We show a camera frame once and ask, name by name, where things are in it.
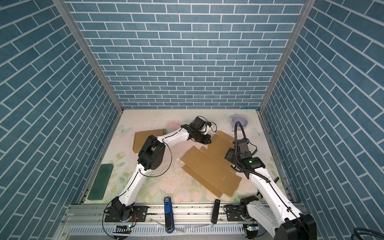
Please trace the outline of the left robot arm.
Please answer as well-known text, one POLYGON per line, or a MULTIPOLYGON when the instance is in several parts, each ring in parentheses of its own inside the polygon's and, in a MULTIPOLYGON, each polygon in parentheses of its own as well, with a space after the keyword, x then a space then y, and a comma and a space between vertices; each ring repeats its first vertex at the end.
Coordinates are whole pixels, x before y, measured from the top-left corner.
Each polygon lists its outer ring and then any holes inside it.
POLYGON ((179 129, 159 137, 150 135, 139 151, 138 164, 135 171, 125 186, 124 190, 108 204, 104 213, 111 218, 112 222, 128 222, 133 219, 133 205, 139 190, 147 178, 154 178, 151 174, 162 163, 166 149, 193 140, 194 142, 208 145, 211 136, 208 134, 212 130, 212 124, 203 122, 202 124, 182 125, 179 129))

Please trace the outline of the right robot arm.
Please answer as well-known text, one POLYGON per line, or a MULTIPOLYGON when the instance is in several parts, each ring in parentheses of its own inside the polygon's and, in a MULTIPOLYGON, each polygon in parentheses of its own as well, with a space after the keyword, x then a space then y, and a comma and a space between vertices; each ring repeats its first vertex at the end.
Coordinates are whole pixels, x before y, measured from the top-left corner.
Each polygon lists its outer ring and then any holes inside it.
POLYGON ((267 202, 266 209, 257 196, 240 200, 239 208, 243 219, 255 220, 275 240, 316 240, 317 225, 310 214, 303 214, 278 188, 265 164, 249 151, 247 139, 233 141, 225 159, 232 168, 245 174, 259 194, 267 202))

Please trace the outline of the lavender ceramic cup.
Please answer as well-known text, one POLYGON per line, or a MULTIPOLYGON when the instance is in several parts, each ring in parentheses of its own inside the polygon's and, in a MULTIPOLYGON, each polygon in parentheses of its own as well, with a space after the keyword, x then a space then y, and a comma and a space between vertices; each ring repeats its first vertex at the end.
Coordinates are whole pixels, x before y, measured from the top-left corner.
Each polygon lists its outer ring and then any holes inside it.
POLYGON ((241 126, 245 129, 248 125, 248 120, 243 115, 234 115, 231 119, 232 131, 235 131, 236 122, 240 122, 241 126))

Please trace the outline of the blue black handheld tool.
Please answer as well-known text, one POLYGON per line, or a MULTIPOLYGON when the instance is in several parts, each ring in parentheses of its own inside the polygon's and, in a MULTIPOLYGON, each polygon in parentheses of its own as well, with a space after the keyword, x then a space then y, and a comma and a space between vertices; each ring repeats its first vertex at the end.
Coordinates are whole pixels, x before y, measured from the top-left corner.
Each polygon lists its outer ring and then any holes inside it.
POLYGON ((166 232, 171 234, 175 230, 171 197, 164 198, 166 232))

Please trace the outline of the dark green flat object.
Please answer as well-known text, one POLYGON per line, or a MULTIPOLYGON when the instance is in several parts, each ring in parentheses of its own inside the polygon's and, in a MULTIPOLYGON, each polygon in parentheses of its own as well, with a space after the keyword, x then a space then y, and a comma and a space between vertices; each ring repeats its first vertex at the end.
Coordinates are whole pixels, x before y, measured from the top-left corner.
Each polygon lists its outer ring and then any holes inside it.
POLYGON ((113 168, 113 164, 100 165, 100 168, 91 187, 90 193, 87 197, 88 200, 99 201, 103 199, 108 186, 108 182, 112 175, 113 168))

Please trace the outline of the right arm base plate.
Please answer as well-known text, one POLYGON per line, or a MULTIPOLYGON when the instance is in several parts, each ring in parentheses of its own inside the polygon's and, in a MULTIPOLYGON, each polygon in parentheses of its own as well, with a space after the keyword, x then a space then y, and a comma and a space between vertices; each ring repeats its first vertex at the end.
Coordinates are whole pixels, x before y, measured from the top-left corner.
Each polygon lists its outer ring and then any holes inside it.
POLYGON ((227 204, 223 206, 228 222, 255 221, 251 218, 243 205, 227 204))

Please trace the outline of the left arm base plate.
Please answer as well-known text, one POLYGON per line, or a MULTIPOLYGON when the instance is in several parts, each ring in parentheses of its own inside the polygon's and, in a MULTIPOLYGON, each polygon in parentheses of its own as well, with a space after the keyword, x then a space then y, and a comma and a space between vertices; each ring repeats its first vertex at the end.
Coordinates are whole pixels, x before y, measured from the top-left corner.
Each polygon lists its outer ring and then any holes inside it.
POLYGON ((128 208, 122 208, 116 211, 113 207, 109 206, 104 211, 104 221, 107 223, 119 223, 119 222, 145 222, 148 206, 132 206, 128 208))

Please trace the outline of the aluminium front rail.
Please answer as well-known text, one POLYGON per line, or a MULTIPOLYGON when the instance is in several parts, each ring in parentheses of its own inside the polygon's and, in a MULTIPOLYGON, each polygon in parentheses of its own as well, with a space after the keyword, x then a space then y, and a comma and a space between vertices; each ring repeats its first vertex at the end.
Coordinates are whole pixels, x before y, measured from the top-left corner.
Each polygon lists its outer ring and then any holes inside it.
MULTIPOLYGON (((266 202, 262 205, 268 209, 266 202)), ((221 202, 218 223, 226 223, 227 217, 223 206, 227 204, 239 205, 240 203, 221 202)), ((164 204, 138 203, 133 206, 148 206, 148 213, 145 222, 119 222, 107 223, 104 221, 106 204, 83 204, 71 205, 66 213, 62 226, 96 226, 106 229, 109 225, 143 225, 165 222, 164 204)), ((172 203, 175 224, 210 224, 214 203, 172 203)))

